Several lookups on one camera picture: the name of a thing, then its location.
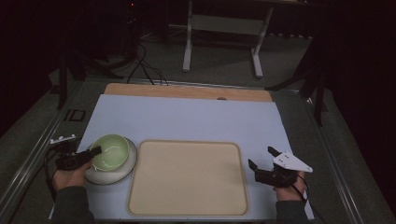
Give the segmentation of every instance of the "human hand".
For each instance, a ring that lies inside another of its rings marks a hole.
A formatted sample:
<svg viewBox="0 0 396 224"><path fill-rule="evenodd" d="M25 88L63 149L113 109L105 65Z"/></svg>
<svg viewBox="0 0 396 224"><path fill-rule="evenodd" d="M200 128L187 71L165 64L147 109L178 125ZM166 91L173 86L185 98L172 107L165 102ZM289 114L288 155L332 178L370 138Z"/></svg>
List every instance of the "human hand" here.
<svg viewBox="0 0 396 224"><path fill-rule="evenodd" d="M53 175L52 185L56 191L72 186L84 186L85 183L85 171L90 169L92 160L83 164L77 170L74 171L63 171L57 170Z"/></svg>
<svg viewBox="0 0 396 224"><path fill-rule="evenodd" d="M298 175L304 178L305 172L299 171ZM297 176L297 181L294 183L294 186L299 190L302 194L305 191L305 182ZM276 198L279 202L281 201L301 201L301 196L293 187L288 188L274 188L276 192Z"/></svg>

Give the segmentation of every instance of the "beige tray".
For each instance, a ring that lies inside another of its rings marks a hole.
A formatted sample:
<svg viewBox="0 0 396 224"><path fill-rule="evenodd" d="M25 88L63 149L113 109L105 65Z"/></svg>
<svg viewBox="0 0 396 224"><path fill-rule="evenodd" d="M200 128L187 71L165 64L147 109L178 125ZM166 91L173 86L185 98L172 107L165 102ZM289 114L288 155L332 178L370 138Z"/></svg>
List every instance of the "beige tray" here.
<svg viewBox="0 0 396 224"><path fill-rule="evenodd" d="M145 141L129 197L128 209L137 216L242 216L248 198L239 147Z"/></svg>

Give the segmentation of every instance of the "black cable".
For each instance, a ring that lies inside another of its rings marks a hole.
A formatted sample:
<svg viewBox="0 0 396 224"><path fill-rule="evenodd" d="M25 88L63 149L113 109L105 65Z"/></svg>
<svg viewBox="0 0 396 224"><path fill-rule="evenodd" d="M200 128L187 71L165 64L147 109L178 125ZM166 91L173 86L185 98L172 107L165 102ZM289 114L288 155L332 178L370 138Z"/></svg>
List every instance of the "black cable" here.
<svg viewBox="0 0 396 224"><path fill-rule="evenodd" d="M132 78L134 72L136 71L136 69L137 69L139 66L141 66L142 69L143 69L143 72L145 73L145 76L148 78L148 80L151 82L152 85L155 85L155 83L154 83L154 81L152 80L152 78L150 77L147 68L151 69L153 72L155 72L155 73L159 76L159 78L160 78L160 83L161 83L161 84L163 84L163 81L164 81L166 85L169 85L168 82L166 81L166 78L163 76L163 73L161 72L161 70L158 69L158 68L152 67L151 65L149 65L149 64L145 61L146 52L147 52L146 48L145 48L142 44L140 44L140 43L139 43L138 45L140 46L140 48L143 49L143 56L140 57L139 55L136 54L137 65L136 65L136 67L134 68L134 70L131 72L131 74L128 76L127 83L130 82L130 80L131 80L131 78Z"/></svg>
<svg viewBox="0 0 396 224"><path fill-rule="evenodd" d="M306 183L305 179L302 178L300 175L298 175L298 177L300 177L303 181L304 184L306 186L306 198L304 197L304 195L294 186L291 185L291 187L300 195L301 201L303 201L304 203L306 203L308 201L308 197L309 197L309 186ZM326 220L324 219L324 217L320 214L320 212L318 211L318 209L311 203L309 202L309 204L311 205L312 211L314 211L314 213L320 218L320 220L327 224Z"/></svg>
<svg viewBox="0 0 396 224"><path fill-rule="evenodd" d="M160 69L152 67L146 61L143 61L143 65L146 66L147 68L151 69L152 71L154 71L160 77L161 85L163 84L163 81L164 81L165 84L167 86L169 86L168 82L166 81L166 78L163 76L163 73L161 72Z"/></svg>
<svg viewBox="0 0 396 224"><path fill-rule="evenodd" d="M50 182L51 182L51 183L52 183L53 177L55 176L55 173L56 173L57 171L59 171L59 169L58 169L58 168L55 168L55 170L54 170L53 173L52 173L52 177L51 177L51 179L50 179Z"/></svg>
<svg viewBox="0 0 396 224"><path fill-rule="evenodd" d="M134 68L134 70L132 70L131 74L128 76L128 79L127 79L126 83L129 83L129 81L131 80L132 76L134 75L134 72L136 71L136 69L137 69L139 66L141 66L143 60L144 60L145 57L146 57L146 48L143 47L143 45L141 45L140 43L139 43L138 45L139 45L140 47L142 47L142 49L143 49L143 56L142 56L142 58L140 58L140 57L137 55L137 53L136 53L136 59L138 60L138 63L137 63L137 65L136 65L136 67Z"/></svg>
<svg viewBox="0 0 396 224"><path fill-rule="evenodd" d="M43 167L44 167L44 173L45 173L45 175L46 175L46 184L47 184L47 187L49 188L49 192L50 192L50 195L51 195L51 197L52 197L52 200L55 201L55 200L56 200L56 191L55 191L55 188L52 186L52 178L50 177L49 166L48 166L49 154L50 154L51 151L52 151L51 148L49 148L49 149L47 150L46 155L45 155L45 157L44 157L44 164L43 164Z"/></svg>
<svg viewBox="0 0 396 224"><path fill-rule="evenodd" d="M11 215L9 220L13 220L14 217L17 215L17 212L18 212L19 208L21 207L21 203L22 203L24 197L26 196L28 189L32 186L33 180L38 176L38 174L40 174L41 170L44 168L44 172L45 172L46 178L47 178L47 175L49 175L49 172L48 172L48 161L50 161L54 156L57 155L57 153L53 153L49 157L50 152L51 152L50 149L46 152L46 155L45 155L45 158L44 158L44 164L42 164L40 167L38 167L37 171L35 171L35 174L32 177L32 181L28 183L27 187L23 191L23 193L22 193L22 195L21 195L21 197L20 197L20 199L18 201L18 204L17 204L17 206L16 206L16 208L15 208L15 210L14 210L14 212Z"/></svg>

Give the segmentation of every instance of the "sleeve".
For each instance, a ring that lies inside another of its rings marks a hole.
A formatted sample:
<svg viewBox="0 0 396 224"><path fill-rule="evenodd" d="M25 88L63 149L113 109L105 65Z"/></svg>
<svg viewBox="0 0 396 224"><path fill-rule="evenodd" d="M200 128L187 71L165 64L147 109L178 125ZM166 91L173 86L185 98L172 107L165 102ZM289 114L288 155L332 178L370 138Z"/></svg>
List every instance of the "sleeve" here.
<svg viewBox="0 0 396 224"><path fill-rule="evenodd" d="M95 223L88 205L87 190L83 187L68 187L59 190L51 223Z"/></svg>
<svg viewBox="0 0 396 224"><path fill-rule="evenodd" d="M301 201L276 202L277 224L309 224Z"/></svg>

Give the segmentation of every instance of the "metal stand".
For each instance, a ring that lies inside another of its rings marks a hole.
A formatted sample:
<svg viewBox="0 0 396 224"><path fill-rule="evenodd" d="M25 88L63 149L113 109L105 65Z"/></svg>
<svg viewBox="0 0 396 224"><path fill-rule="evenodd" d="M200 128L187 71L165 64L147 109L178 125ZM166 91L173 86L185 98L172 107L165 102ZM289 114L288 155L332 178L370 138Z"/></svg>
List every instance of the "metal stand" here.
<svg viewBox="0 0 396 224"><path fill-rule="evenodd" d="M189 17L187 20L187 44L184 52L183 71L190 71L191 64L191 32L194 30L206 30L214 32L225 32L242 35L257 35L259 40L255 48L251 50L256 77L261 78L262 65L260 63L259 52L262 41L268 28L274 8L270 7L264 21L245 20L225 17L214 17L206 15L196 15L192 13L192 0L189 1Z"/></svg>

